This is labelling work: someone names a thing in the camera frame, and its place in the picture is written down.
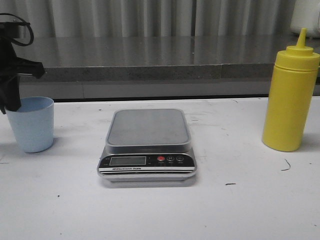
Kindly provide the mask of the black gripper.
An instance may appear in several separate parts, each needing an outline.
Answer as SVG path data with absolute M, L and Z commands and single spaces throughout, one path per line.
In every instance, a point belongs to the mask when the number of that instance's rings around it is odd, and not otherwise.
M 40 79 L 46 70 L 41 62 L 17 57 L 13 44 L 23 46 L 18 41 L 25 37 L 25 24 L 16 21 L 0 23 L 0 62 L 13 63 L 14 75 L 0 74 L 0 111 L 16 112 L 21 107 L 20 77 L 35 77 Z

